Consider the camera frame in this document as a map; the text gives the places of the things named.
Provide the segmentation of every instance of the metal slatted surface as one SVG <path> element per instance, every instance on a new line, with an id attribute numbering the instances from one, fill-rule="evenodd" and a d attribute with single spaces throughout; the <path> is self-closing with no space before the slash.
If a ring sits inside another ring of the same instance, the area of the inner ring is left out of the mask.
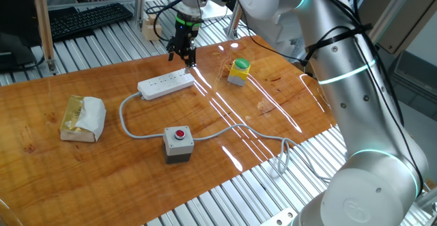
<path id="1" fill-rule="evenodd" d="M 164 5 L 167 0 L 146 0 L 145 8 Z M 131 12 L 133 5 L 123 3 Z M 92 8 L 80 5 L 78 11 Z M 175 34 L 175 12 L 169 10 L 160 17 L 163 36 Z M 230 17 L 207 20 L 199 30 L 196 46 L 207 46 L 227 41 L 224 27 Z M 128 21 L 118 22 L 94 30 L 94 36 L 54 43 L 55 73 L 63 74 L 98 66 L 130 61 L 149 56 L 166 54 L 166 42 L 147 41 L 141 32 Z M 248 36 L 246 28 L 238 29 L 240 37 Z M 41 47 L 31 48 L 36 59 L 42 57 Z M 0 74 L 0 85 L 53 76 L 48 66 L 40 66 L 26 72 Z M 291 208 L 296 216 L 305 204 L 324 191 L 327 183 L 316 178 L 306 166 L 306 152 L 316 171 L 332 177 L 345 162 L 346 147 L 337 126 L 301 144 L 303 149 L 291 149 L 292 159 L 287 171 L 279 175 L 277 163 L 285 164 L 285 157 L 270 160 L 238 175 L 231 180 L 187 201 L 172 211 L 155 218 L 148 226 L 173 225 L 260 225 L 280 211 Z M 424 225 L 430 218 L 413 205 L 402 226 Z"/>
<path id="2" fill-rule="evenodd" d="M 90 3 L 87 5 L 77 5 L 76 8 L 78 11 L 83 11 L 93 8 L 93 5 L 106 4 Z M 134 12 L 134 6 L 131 2 L 125 1 L 122 4 L 132 13 Z M 145 8 L 165 4 L 167 4 L 167 0 L 146 0 Z M 195 40 L 196 46 L 207 46 L 227 41 L 228 39 L 223 28 L 228 26 L 230 15 L 231 12 L 228 12 L 228 15 L 223 19 L 213 18 L 207 20 L 202 25 L 206 26 L 206 28 L 200 29 L 199 35 Z M 165 38 L 175 35 L 175 12 L 173 10 L 164 12 L 160 16 L 159 23 L 163 27 L 163 36 Z M 94 36 L 54 43 L 55 73 L 49 72 L 47 64 L 43 63 L 26 72 L 0 74 L 0 86 L 167 54 L 165 49 L 167 42 L 147 41 L 143 34 L 132 26 L 129 20 L 94 29 L 94 33 Z M 238 34 L 241 37 L 248 35 L 247 30 L 244 30 L 244 28 L 240 28 Z M 42 48 L 36 46 L 31 48 L 31 50 L 36 60 L 39 61 L 43 56 Z"/>
<path id="3" fill-rule="evenodd" d="M 291 208 L 293 216 L 327 188 L 306 166 L 306 152 L 315 170 L 332 177 L 346 161 L 346 146 L 338 127 L 331 128 L 293 147 L 286 172 L 279 175 L 277 163 L 285 156 L 271 158 L 224 182 L 212 190 L 155 218 L 147 226 L 172 225 L 260 225 L 280 211 Z M 425 225 L 429 214 L 413 205 L 401 226 Z"/>

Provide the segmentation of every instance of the green button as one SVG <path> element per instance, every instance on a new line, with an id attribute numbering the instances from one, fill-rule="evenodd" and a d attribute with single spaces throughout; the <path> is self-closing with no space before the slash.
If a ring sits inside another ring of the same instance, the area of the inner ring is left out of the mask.
<path id="1" fill-rule="evenodd" d="M 247 59 L 238 58 L 235 60 L 235 64 L 242 69 L 248 68 L 251 64 L 247 61 Z"/>

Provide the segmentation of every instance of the computer monitor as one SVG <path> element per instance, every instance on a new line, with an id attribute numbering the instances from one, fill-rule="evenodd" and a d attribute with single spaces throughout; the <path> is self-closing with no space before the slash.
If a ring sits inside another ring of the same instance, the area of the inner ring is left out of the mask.
<path id="1" fill-rule="evenodd" d="M 36 61 L 30 47 L 39 45 L 34 0 L 0 0 L 0 70 Z"/>

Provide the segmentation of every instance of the gray cable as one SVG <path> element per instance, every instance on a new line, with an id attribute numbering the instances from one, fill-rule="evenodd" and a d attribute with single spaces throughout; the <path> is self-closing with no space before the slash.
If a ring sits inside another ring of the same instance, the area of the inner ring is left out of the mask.
<path id="1" fill-rule="evenodd" d="M 140 93 L 140 92 L 137 92 L 137 93 L 135 93 L 135 94 L 133 94 L 133 95 L 127 97 L 126 99 L 124 99 L 123 102 L 122 102 L 122 104 L 120 105 L 120 110 L 119 110 L 120 121 L 122 122 L 122 127 L 123 127 L 124 132 L 125 132 L 126 134 L 128 134 L 129 137 L 132 137 L 133 139 L 149 139 L 149 138 L 154 138 L 154 137 L 163 137 L 164 134 L 155 134 L 155 135 L 146 135 L 146 136 L 136 136 L 136 135 L 131 134 L 131 133 L 129 132 L 129 130 L 126 128 L 126 126 L 124 125 L 124 120 L 123 120 L 123 107 L 124 107 L 124 104 L 125 104 L 128 100 L 134 98 L 135 96 L 140 96 L 140 95 L 141 95 L 141 93 Z"/>
<path id="2" fill-rule="evenodd" d="M 288 162 L 290 160 L 290 145 L 288 144 L 288 142 L 293 143 L 294 145 L 297 145 L 294 141 L 288 139 L 288 138 L 283 138 L 283 137 L 274 137 L 274 136 L 268 136 L 268 135 L 263 135 L 261 133 L 259 133 L 258 131 L 252 129 L 251 127 L 245 125 L 245 124 L 234 124 L 233 126 L 229 126 L 224 130 L 221 130 L 213 135 L 210 135 L 208 137 L 201 137 L 201 138 L 193 138 L 194 141 L 205 141 L 214 137 L 217 137 L 221 134 L 223 134 L 224 132 L 235 128 L 235 127 L 245 127 L 248 128 L 249 130 L 253 131 L 255 134 L 267 138 L 267 139 L 274 139 L 274 140 L 280 140 L 281 141 L 281 154 L 279 154 L 279 160 L 282 160 L 282 155 L 284 154 L 284 146 L 287 146 L 287 158 L 285 159 L 285 165 L 284 168 L 281 168 L 281 162 L 278 162 L 278 171 L 280 174 L 283 174 L 285 172 L 285 170 L 288 167 Z"/>
<path id="3" fill-rule="evenodd" d="M 145 136 L 137 136 L 137 135 L 133 135 L 129 132 L 129 130 L 126 128 L 126 126 L 124 125 L 124 120 L 123 120 L 123 107 L 124 104 L 126 102 L 128 102 L 130 99 L 134 98 L 135 96 L 140 96 L 141 92 L 137 92 L 129 97 L 127 97 L 126 99 L 123 100 L 123 102 L 120 104 L 120 109 L 119 109 L 119 115 L 120 115 L 120 121 L 122 122 L 122 127 L 124 132 L 129 136 L 132 137 L 133 139 L 149 139 L 149 138 L 155 138 L 155 137 L 163 137 L 164 134 L 155 134 L 155 135 L 145 135 Z M 291 139 L 288 138 L 283 138 L 283 137 L 274 137 L 274 136 L 268 136 L 268 135 L 263 135 L 261 133 L 259 133 L 258 131 L 252 129 L 251 127 L 245 125 L 245 124 L 234 124 L 233 126 L 229 126 L 213 135 L 207 136 L 207 137 L 200 137 L 200 138 L 193 138 L 194 141 L 206 141 L 208 139 L 211 138 L 215 138 L 221 134 L 223 134 L 224 132 L 231 130 L 232 128 L 236 128 L 236 127 L 244 127 L 244 128 L 248 128 L 249 130 L 251 130 L 252 132 L 254 132 L 255 134 L 263 137 L 263 138 L 267 138 L 267 139 L 274 139 L 274 140 L 279 140 L 281 141 L 281 153 L 279 154 L 279 160 L 282 160 L 282 156 L 284 154 L 284 147 L 287 147 L 287 157 L 285 158 L 285 165 L 283 168 L 281 168 L 281 162 L 278 162 L 278 171 L 279 173 L 282 175 L 285 173 L 285 171 L 288 168 L 288 162 L 290 161 L 290 145 L 288 144 L 288 142 L 293 143 L 293 145 L 295 145 L 298 148 L 302 148 L 301 146 L 299 146 L 297 143 L 295 143 L 294 141 L 292 141 Z M 321 179 L 324 180 L 325 182 L 327 182 L 327 180 L 330 180 L 330 178 L 324 178 L 322 176 L 320 176 L 314 169 L 313 164 L 311 163 L 311 160 L 309 159 L 309 157 L 307 156 L 307 154 L 305 153 L 305 151 L 303 149 L 301 149 L 300 151 L 302 151 L 302 153 L 305 155 L 305 158 L 308 161 L 308 164 L 306 164 L 310 170 L 314 173 L 314 175 Z"/>
<path id="4" fill-rule="evenodd" d="M 317 178 L 319 178 L 319 179 L 321 179 L 321 180 L 324 180 L 325 182 L 329 183 L 330 178 L 322 177 L 322 176 L 320 176 L 320 175 L 317 173 L 317 171 L 315 171 L 314 166 L 313 166 L 313 164 L 311 163 L 311 159 L 309 159 L 309 157 L 308 157 L 306 151 L 303 149 L 303 147 L 301 147 L 300 145 L 295 145 L 295 146 L 296 146 L 298 149 L 300 149 L 300 151 L 303 153 L 303 155 L 304 155 L 305 158 L 307 159 L 308 164 L 307 164 L 307 163 L 305 163 L 305 164 L 308 166 L 308 168 L 311 170 L 311 172 L 313 172 L 313 174 L 314 174 Z"/>

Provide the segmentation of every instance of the black cable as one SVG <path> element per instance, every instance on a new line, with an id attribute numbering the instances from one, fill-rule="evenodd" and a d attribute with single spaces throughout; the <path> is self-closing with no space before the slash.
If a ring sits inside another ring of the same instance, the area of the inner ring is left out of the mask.
<path id="1" fill-rule="evenodd" d="M 175 5 L 177 5 L 179 2 L 181 2 L 182 0 L 175 0 L 175 1 L 172 1 L 171 3 L 169 3 L 169 4 L 167 4 L 166 6 L 164 6 L 161 10 L 159 10 L 159 11 L 154 11 L 154 12 L 151 12 L 150 10 L 152 10 L 153 8 L 157 8 L 158 6 L 155 6 L 155 7 L 151 7 L 151 8 L 148 8 L 146 11 L 145 11 L 145 13 L 146 14 L 156 14 L 156 18 L 155 18 L 155 21 L 153 22 L 153 31 L 154 31 L 154 33 L 155 33 L 155 35 L 159 38 L 159 39 L 161 39 L 161 40 L 163 40 L 163 41 L 166 41 L 166 42 L 169 42 L 170 41 L 170 39 L 166 39 L 166 38 L 163 38 L 162 36 L 160 36 L 159 34 L 158 34 L 158 32 L 156 31 L 156 24 L 157 24 L 157 22 L 158 22 L 158 18 L 159 18 L 159 16 L 165 11 L 165 10 L 168 10 L 168 9 L 172 9 L 172 10 L 175 10 L 178 14 L 180 14 L 180 12 L 179 11 L 177 11 L 176 9 L 174 9 L 174 8 L 172 8 L 172 7 L 174 7 Z"/>
<path id="2" fill-rule="evenodd" d="M 358 1 L 354 0 L 355 18 L 361 23 L 360 15 L 358 14 Z"/>
<path id="3" fill-rule="evenodd" d="M 256 45 L 258 45 L 258 46 L 260 46 L 260 47 L 262 47 L 262 48 L 264 48 L 264 49 L 267 49 L 268 51 L 272 51 L 273 53 L 276 53 L 276 54 L 278 54 L 278 55 L 284 56 L 285 58 L 288 58 L 288 59 L 296 59 L 296 60 L 298 60 L 299 62 L 302 61 L 301 59 L 298 59 L 298 58 L 296 58 L 296 57 L 291 57 L 291 56 L 283 55 L 283 54 L 281 54 L 280 52 L 274 51 L 274 50 L 272 50 L 272 49 L 270 49 L 270 48 L 268 48 L 268 47 L 266 47 L 266 46 L 264 46 L 264 45 L 262 45 L 262 44 L 259 44 L 257 41 L 255 41 L 255 39 L 253 39 L 253 37 L 252 37 L 251 29 L 249 28 L 249 23 L 247 22 L 246 12 L 244 11 L 244 8 L 243 8 L 242 6 L 241 6 L 241 10 L 242 10 L 242 13 L 243 13 L 243 15 L 244 15 L 244 19 L 245 19 L 245 21 L 246 21 L 247 33 L 249 33 L 249 37 L 251 37 L 252 41 L 253 41 L 254 43 L 256 43 Z"/>
<path id="4" fill-rule="evenodd" d="M 27 66 L 27 67 L 24 67 L 24 68 L 14 68 L 14 69 L 9 69 L 9 70 L 0 70 L 0 72 L 1 73 L 5 73 L 5 72 L 24 72 L 24 71 L 28 71 L 28 70 L 34 69 L 35 67 L 41 65 L 42 62 L 44 62 L 44 56 L 42 56 L 41 60 L 39 60 L 39 62 L 36 63 L 35 65 Z"/>
<path id="5" fill-rule="evenodd" d="M 213 24 L 216 24 L 216 23 L 218 23 L 218 22 L 220 22 L 220 21 L 222 21 L 222 20 L 224 20 L 225 18 L 226 18 L 226 16 L 227 16 L 227 11 L 228 11 L 229 9 L 228 8 L 226 8 L 226 12 L 225 12 L 225 15 L 223 15 L 220 19 L 218 19 L 218 20 L 215 20 L 214 22 L 212 22 L 211 20 L 210 20 L 210 24 L 208 24 L 208 25 L 206 25 L 206 26 L 204 26 L 204 27 L 200 27 L 200 28 L 206 28 L 206 27 L 209 27 L 210 25 L 213 25 Z"/>
<path id="6" fill-rule="evenodd" d="M 390 116 L 393 118 L 393 121 L 395 122 L 397 129 L 398 129 L 398 130 L 400 131 L 400 133 L 401 133 L 402 139 L 404 140 L 404 143 L 405 143 L 405 145 L 406 145 L 406 147 L 407 147 L 408 153 L 409 153 L 409 155 L 410 155 L 410 157 L 411 157 L 411 161 L 412 161 L 413 167 L 414 167 L 414 169 L 416 170 L 417 174 L 419 175 L 419 182 L 420 182 L 420 184 L 421 184 L 421 187 L 420 187 L 420 189 L 419 189 L 419 194 L 416 195 L 416 196 L 419 196 L 419 195 L 420 195 L 420 191 L 423 190 L 423 182 L 424 182 L 424 181 L 423 181 L 422 173 L 421 173 L 421 171 L 419 170 L 419 167 L 417 166 L 416 161 L 414 160 L 414 158 L 413 158 L 413 156 L 412 156 L 412 152 L 411 152 L 411 150 L 410 150 L 410 146 L 408 145 L 407 139 L 405 138 L 405 134 L 404 134 L 404 132 L 402 131 L 401 126 L 399 126 L 399 124 L 397 123 L 396 118 L 395 118 L 393 112 L 390 110 L 389 104 L 388 104 L 387 101 L 386 101 L 386 98 L 385 98 L 384 95 L 382 94 L 381 87 L 379 86 L 379 84 L 378 84 L 378 82 L 377 82 L 377 80 L 376 80 L 376 78 L 375 78 L 375 75 L 373 74 L 373 72 L 372 72 L 372 70 L 371 70 L 371 68 L 370 68 L 370 66 L 369 66 L 369 62 L 367 61 L 367 59 L 366 59 L 366 57 L 365 57 L 365 55 L 364 55 L 363 50 L 361 49 L 360 45 L 358 44 L 358 41 L 356 41 L 356 38 L 354 38 L 354 41 L 355 41 L 356 46 L 358 47 L 358 49 L 359 49 L 359 51 L 360 51 L 360 53 L 361 53 L 361 56 L 362 56 L 363 59 L 364 59 L 364 61 L 365 61 L 366 65 L 367 65 L 367 67 L 369 68 L 367 71 L 369 72 L 372 81 L 376 84 L 376 86 L 377 86 L 376 88 L 378 88 L 378 91 L 379 91 L 379 93 L 380 93 L 380 95 L 381 95 L 381 98 L 382 98 L 382 101 L 384 102 L 385 107 L 389 110 Z"/>
<path id="7" fill-rule="evenodd" d="M 337 6 L 337 7 L 338 7 L 338 8 L 339 8 L 343 13 L 345 13 L 346 16 L 348 16 L 348 17 L 350 18 L 350 20 L 355 24 L 355 27 L 361 25 L 361 23 L 358 21 L 358 19 L 357 19 L 355 16 L 350 16 L 350 12 L 349 12 L 347 9 L 345 9 L 344 7 L 342 7 L 342 5 L 339 5 L 337 1 L 335 1 L 335 0 L 329 0 L 329 1 L 330 1 L 331 3 L 333 3 L 334 5 L 336 5 L 336 6 Z M 394 92 L 394 90 L 393 90 L 393 86 L 391 85 L 390 78 L 388 77 L 388 75 L 387 75 L 387 73 L 386 73 L 385 66 L 384 66 L 384 64 L 382 63 L 382 61 L 381 61 L 381 59 L 380 59 L 380 56 L 379 56 L 379 54 L 378 54 L 378 52 L 377 52 L 375 46 L 373 45 L 373 42 L 370 40 L 369 36 L 368 36 L 366 33 L 362 33 L 362 35 L 363 35 L 363 37 L 364 37 L 364 39 L 365 39 L 365 41 L 366 41 L 367 46 L 369 47 L 369 49 L 370 49 L 370 51 L 371 51 L 371 54 L 372 54 L 373 58 L 375 59 L 376 63 L 377 63 L 377 64 L 380 66 L 380 68 L 382 69 L 382 73 L 383 73 L 384 77 L 386 78 L 387 84 L 389 85 L 389 88 L 390 88 L 390 90 L 391 90 L 391 92 L 392 92 L 393 101 L 395 102 L 395 106 L 396 106 L 397 111 L 398 111 L 398 114 L 399 114 L 399 121 L 401 122 L 401 124 L 402 124 L 402 126 L 403 126 L 403 125 L 404 125 L 404 119 L 403 119 L 403 117 L 402 117 L 402 112 L 401 112 L 401 109 L 400 109 L 399 103 L 398 103 L 398 101 L 397 101 L 397 97 L 396 97 L 396 95 L 395 95 L 395 92 Z M 359 44 L 357 44 L 357 46 L 358 46 L 360 52 L 362 53 L 362 56 L 363 56 L 363 58 L 364 58 L 366 64 L 368 65 L 368 61 L 365 59 L 365 57 L 364 57 L 364 53 L 362 52 L 361 47 L 359 46 Z M 410 151 L 410 146 L 408 145 L 408 142 L 407 142 L 407 140 L 406 140 L 406 138 L 405 138 L 405 135 L 404 135 L 404 133 L 402 132 L 402 130 L 401 130 L 399 124 L 397 123 L 396 118 L 395 118 L 393 112 L 392 112 L 391 109 L 389 108 L 388 103 L 386 102 L 386 99 L 385 99 L 384 95 L 382 95 L 381 89 L 380 89 L 380 87 L 379 87 L 378 82 L 377 82 L 376 79 L 375 79 L 375 76 L 373 75 L 373 72 L 372 72 L 371 70 L 369 70 L 369 72 L 370 72 L 370 75 L 371 75 L 371 80 L 372 80 L 372 81 L 377 85 L 377 88 L 378 88 L 378 90 L 379 90 L 379 92 L 380 92 L 380 94 L 381 94 L 381 96 L 382 96 L 382 99 L 383 99 L 383 101 L 384 101 L 384 103 L 385 103 L 385 105 L 386 105 L 386 108 L 389 110 L 389 113 L 390 113 L 391 117 L 393 118 L 393 121 L 396 123 L 396 126 L 398 127 L 398 129 L 399 129 L 399 131 L 400 131 L 400 133 L 401 133 L 401 136 L 402 136 L 402 138 L 404 139 L 404 143 L 405 143 L 405 145 L 406 145 L 406 147 L 407 147 L 407 150 L 408 150 L 408 153 L 409 153 L 409 155 L 410 155 L 410 157 L 411 157 L 411 161 L 412 161 L 412 164 L 414 165 L 414 169 L 415 169 L 415 171 L 417 172 L 417 174 L 419 175 L 420 184 L 421 184 L 421 188 L 420 188 L 419 191 L 422 191 L 422 190 L 423 190 L 423 177 L 422 177 L 422 174 L 421 174 L 421 172 L 420 172 L 420 170 L 419 170 L 419 167 L 417 166 L 416 161 L 414 160 L 413 155 L 412 155 L 412 153 L 411 153 L 411 151 Z"/>
<path id="8" fill-rule="evenodd" d="M 357 3 L 356 0 L 354 0 L 354 9 L 355 9 L 355 12 L 353 12 L 350 9 L 350 7 L 348 7 L 346 4 L 342 3 L 339 0 L 329 0 L 329 1 L 332 4 L 334 4 L 340 11 L 342 11 L 352 21 L 352 23 L 355 26 L 355 28 L 358 28 L 358 27 L 362 26 L 361 22 L 360 22 L 360 17 L 358 15 L 358 3 Z M 397 101 L 397 96 L 396 96 L 396 94 L 395 94 L 395 92 L 393 90 L 393 86 L 391 85 L 390 78 L 388 77 L 388 74 L 386 72 L 385 66 L 382 63 L 382 61 L 380 59 L 380 56 L 379 56 L 375 46 L 373 45 L 373 42 L 370 40 L 369 36 L 366 33 L 362 33 L 362 35 L 363 35 L 363 37 L 364 37 L 364 39 L 366 41 L 367 46 L 369 47 L 369 49 L 371 51 L 371 54 L 372 54 L 373 58 L 375 59 L 376 63 L 379 65 L 379 67 L 381 68 L 381 71 L 382 71 L 382 73 L 383 73 L 383 75 L 384 75 L 384 77 L 386 79 L 387 85 L 389 86 L 389 89 L 390 89 L 390 91 L 392 93 L 393 101 L 395 102 L 395 106 L 396 106 L 396 109 L 397 109 L 397 112 L 398 112 L 398 115 L 399 115 L 399 121 L 401 122 L 402 126 L 404 126 L 404 118 L 402 116 L 402 112 L 401 112 L 399 103 Z M 371 78 L 371 80 L 377 85 L 378 90 L 381 91 L 381 89 L 380 89 L 380 87 L 378 85 L 378 82 L 374 78 L 373 72 L 371 70 L 369 70 L 369 71 L 371 72 L 371 75 L 373 77 L 373 78 Z M 388 107 L 388 104 L 386 103 L 386 99 L 382 95 L 382 93 L 381 93 L 381 96 L 382 96 L 382 99 L 384 100 L 384 103 L 386 104 L 387 109 L 389 110 L 389 113 L 390 113 L 391 117 L 393 118 L 393 121 L 396 123 L 396 125 L 397 125 L 397 127 L 398 127 L 398 129 L 399 129 L 399 131 L 400 131 L 400 133 L 401 133 L 401 135 L 403 137 L 403 139 L 404 139 L 404 142 L 406 144 L 408 153 L 409 153 L 409 155 L 411 157 L 411 160 L 412 160 L 412 163 L 414 165 L 414 169 L 416 170 L 416 172 L 419 175 L 420 183 L 421 183 L 421 189 L 420 190 L 422 190 L 423 189 L 423 177 L 421 175 L 421 172 L 419 171 L 419 167 L 417 166 L 417 164 L 416 164 L 416 162 L 415 162 L 415 160 L 414 160 L 414 158 L 412 156 L 412 153 L 410 151 L 410 146 L 408 145 L 408 142 L 407 142 L 407 140 L 406 140 L 406 138 L 404 136 L 404 133 L 401 131 L 401 128 L 400 128 L 399 124 L 397 123 L 397 121 L 395 119 L 395 116 L 393 115 L 391 109 Z"/>
<path id="9" fill-rule="evenodd" d="M 199 13 L 200 13 L 200 22 L 201 22 L 201 24 L 202 24 L 202 23 L 205 23 L 205 21 L 202 19 L 202 12 L 201 12 L 201 9 L 200 9 L 200 3 L 199 3 L 199 0 L 197 0 L 197 7 L 199 8 Z M 214 22 L 211 22 L 209 25 L 206 25 L 206 26 L 204 26 L 204 27 L 200 26 L 200 28 L 203 29 L 203 28 L 209 27 L 210 25 L 213 25 L 213 24 L 215 24 L 215 23 L 217 23 L 217 22 L 222 21 L 222 20 L 226 17 L 226 15 L 227 15 L 227 11 L 228 11 L 228 8 L 226 8 L 225 15 L 223 15 L 220 19 L 215 20 Z"/>

